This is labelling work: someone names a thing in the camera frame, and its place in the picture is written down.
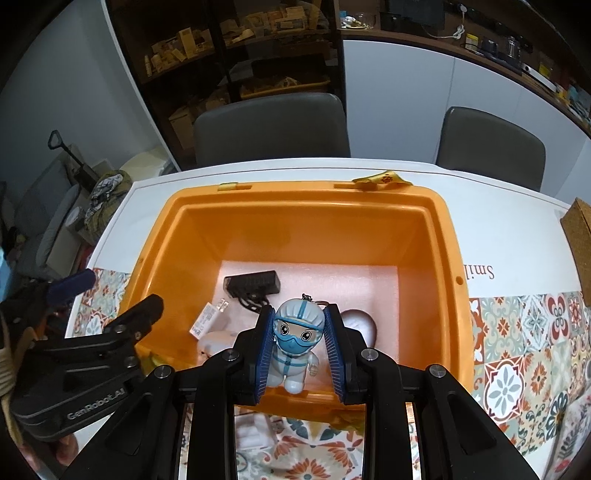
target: figurine face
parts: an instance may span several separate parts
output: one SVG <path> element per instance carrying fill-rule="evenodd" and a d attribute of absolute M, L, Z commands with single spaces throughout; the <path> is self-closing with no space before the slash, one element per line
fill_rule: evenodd
<path fill-rule="evenodd" d="M 281 350 L 292 355 L 302 355 L 312 349 L 322 338 L 322 331 L 314 325 L 302 325 L 304 322 L 279 318 L 275 320 L 274 333 Z"/>

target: gray chair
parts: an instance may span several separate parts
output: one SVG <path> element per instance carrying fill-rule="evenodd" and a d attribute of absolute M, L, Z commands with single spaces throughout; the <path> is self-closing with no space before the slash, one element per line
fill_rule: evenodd
<path fill-rule="evenodd" d="M 436 165 L 540 191 L 546 150 L 535 135 L 472 108 L 451 107 L 443 121 Z"/>
<path fill-rule="evenodd" d="M 199 167 L 249 160 L 350 157 L 343 105 L 329 93 L 291 93 L 232 103 L 193 126 Z"/>
<path fill-rule="evenodd" d="M 19 275 L 56 280 L 67 274 L 59 273 L 48 262 L 64 220 L 80 195 L 80 186 L 68 177 L 66 161 L 67 154 L 58 155 L 15 208 L 14 225 L 26 237 L 15 267 Z M 75 257 L 80 242 L 70 236 L 65 242 L 68 251 L 60 252 L 60 257 Z"/>

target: figurine head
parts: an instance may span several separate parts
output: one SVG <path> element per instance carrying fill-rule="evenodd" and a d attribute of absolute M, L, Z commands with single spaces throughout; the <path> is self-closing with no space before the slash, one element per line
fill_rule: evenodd
<path fill-rule="evenodd" d="M 303 355 L 320 342 L 324 312 L 313 301 L 292 299 L 277 310 L 273 323 L 277 346 L 290 355 Z"/>

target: display cabinet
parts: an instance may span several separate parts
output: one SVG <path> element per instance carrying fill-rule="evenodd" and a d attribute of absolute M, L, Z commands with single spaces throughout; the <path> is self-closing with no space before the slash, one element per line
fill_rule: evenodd
<path fill-rule="evenodd" d="M 138 90 L 177 163 L 193 122 L 227 103 L 290 92 L 343 98 L 332 0 L 107 0 Z"/>

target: sofa armrest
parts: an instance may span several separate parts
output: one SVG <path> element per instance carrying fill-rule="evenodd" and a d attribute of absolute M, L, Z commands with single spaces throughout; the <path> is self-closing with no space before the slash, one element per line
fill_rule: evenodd
<path fill-rule="evenodd" d="M 63 197 L 61 200 L 56 212 L 47 225 L 47 228 L 43 233 L 43 238 L 41 239 L 41 244 L 39 244 L 39 249 L 37 250 L 37 256 L 35 258 L 35 262 L 39 268 L 45 268 L 47 265 L 47 258 L 49 257 L 51 249 L 56 241 L 57 234 L 64 224 L 66 216 L 68 213 L 70 213 L 70 210 L 76 203 L 79 195 L 80 185 L 74 185 L 72 188 L 70 188 L 65 197 Z"/>

